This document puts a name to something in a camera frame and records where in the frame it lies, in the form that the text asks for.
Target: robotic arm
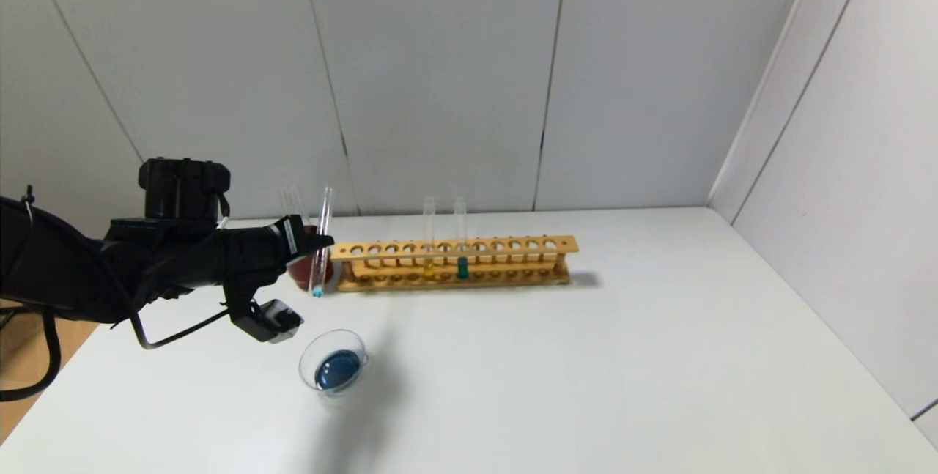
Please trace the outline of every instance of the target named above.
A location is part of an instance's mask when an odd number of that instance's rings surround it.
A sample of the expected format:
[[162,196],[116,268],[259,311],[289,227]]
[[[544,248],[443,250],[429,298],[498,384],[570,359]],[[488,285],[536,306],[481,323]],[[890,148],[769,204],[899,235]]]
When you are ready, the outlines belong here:
[[[43,315],[50,348],[46,377],[33,387],[2,391],[0,401],[28,397],[53,381],[60,357],[56,317],[100,323],[130,320],[138,342],[147,349],[224,316],[258,341],[270,343],[290,338],[303,323],[279,300],[259,305],[254,293],[277,281],[292,261],[332,245],[332,237],[307,233],[296,215],[265,227],[221,228],[218,207],[227,218],[224,193],[231,182],[221,164],[151,159],[141,166],[138,181],[147,191],[145,217],[111,220],[104,240],[84,237],[34,207],[32,187],[20,201],[0,198],[0,294]],[[225,309],[150,343],[138,311],[158,297],[177,298],[204,285],[224,288]]]

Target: wooden floor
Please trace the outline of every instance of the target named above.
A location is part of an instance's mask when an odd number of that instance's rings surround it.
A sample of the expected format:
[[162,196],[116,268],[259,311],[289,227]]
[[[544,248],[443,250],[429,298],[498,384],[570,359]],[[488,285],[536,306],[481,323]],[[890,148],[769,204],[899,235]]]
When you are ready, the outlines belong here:
[[[19,305],[0,300],[0,306]],[[59,343],[62,345],[62,365],[81,347],[97,327],[91,322],[56,320]],[[0,390],[23,388],[36,383],[49,365],[49,352],[43,336],[43,321],[37,314],[17,314],[0,331]],[[0,403],[0,443],[7,439],[21,418],[39,398],[34,395],[23,401]]]

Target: yellow liquid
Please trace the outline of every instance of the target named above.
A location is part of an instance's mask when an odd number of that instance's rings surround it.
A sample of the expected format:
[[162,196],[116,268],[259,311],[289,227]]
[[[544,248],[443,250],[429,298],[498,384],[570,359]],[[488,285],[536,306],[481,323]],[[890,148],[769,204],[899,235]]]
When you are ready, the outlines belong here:
[[427,280],[433,279],[433,259],[428,258],[423,262],[423,277]]

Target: label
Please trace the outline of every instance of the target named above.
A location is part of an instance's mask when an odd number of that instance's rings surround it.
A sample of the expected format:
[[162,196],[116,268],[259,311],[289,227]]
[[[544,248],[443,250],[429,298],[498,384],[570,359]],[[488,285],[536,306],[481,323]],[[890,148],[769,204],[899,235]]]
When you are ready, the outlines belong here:
[[296,240],[292,236],[292,226],[289,219],[284,221],[284,230],[287,231],[287,244],[290,246],[290,254],[296,254]]

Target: blue liquid in beaker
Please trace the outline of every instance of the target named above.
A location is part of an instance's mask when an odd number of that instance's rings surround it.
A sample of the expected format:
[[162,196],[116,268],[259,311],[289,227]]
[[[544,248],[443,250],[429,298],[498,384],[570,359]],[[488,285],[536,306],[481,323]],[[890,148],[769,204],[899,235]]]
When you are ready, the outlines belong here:
[[316,386],[320,390],[339,390],[348,386],[361,370],[361,360],[354,351],[339,350],[322,360],[316,368]]

